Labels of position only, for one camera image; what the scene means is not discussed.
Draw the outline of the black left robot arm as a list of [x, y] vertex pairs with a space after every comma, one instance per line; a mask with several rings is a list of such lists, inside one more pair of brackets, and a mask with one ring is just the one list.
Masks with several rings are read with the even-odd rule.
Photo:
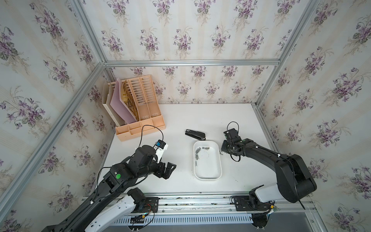
[[157, 149], [144, 145], [132, 156], [110, 167], [92, 194], [65, 220], [46, 226], [45, 232], [101, 232], [136, 206], [143, 207], [146, 197], [135, 187], [139, 178], [154, 174], [168, 179], [175, 170], [173, 163], [164, 163]]

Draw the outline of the white plastic storage box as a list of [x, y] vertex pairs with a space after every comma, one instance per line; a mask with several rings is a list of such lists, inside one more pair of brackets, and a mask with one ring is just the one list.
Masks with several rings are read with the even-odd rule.
[[198, 141], [193, 146], [193, 172], [197, 179], [202, 181], [215, 181], [222, 177], [222, 165], [219, 146], [214, 141]]

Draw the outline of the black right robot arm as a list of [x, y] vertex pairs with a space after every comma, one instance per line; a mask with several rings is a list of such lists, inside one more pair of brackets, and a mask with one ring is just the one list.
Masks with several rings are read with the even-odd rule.
[[223, 153], [231, 157], [254, 159], [276, 174], [276, 183], [263, 185], [251, 191], [250, 195], [255, 201], [267, 203], [287, 200], [296, 203], [317, 190], [317, 184], [301, 156], [277, 153], [253, 140], [242, 139], [235, 129], [225, 131], [224, 136], [221, 148]]

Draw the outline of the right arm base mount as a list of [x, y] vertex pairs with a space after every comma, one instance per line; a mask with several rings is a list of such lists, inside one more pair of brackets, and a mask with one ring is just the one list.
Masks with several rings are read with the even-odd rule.
[[232, 203], [236, 211], [270, 211], [274, 208], [274, 202], [261, 202], [255, 196], [232, 196]]

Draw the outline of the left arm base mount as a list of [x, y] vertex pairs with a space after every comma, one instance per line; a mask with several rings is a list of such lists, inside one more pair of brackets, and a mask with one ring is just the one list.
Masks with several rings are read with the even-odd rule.
[[131, 213], [150, 213], [158, 211], [158, 197], [148, 197], [143, 201], [135, 204], [135, 208]]

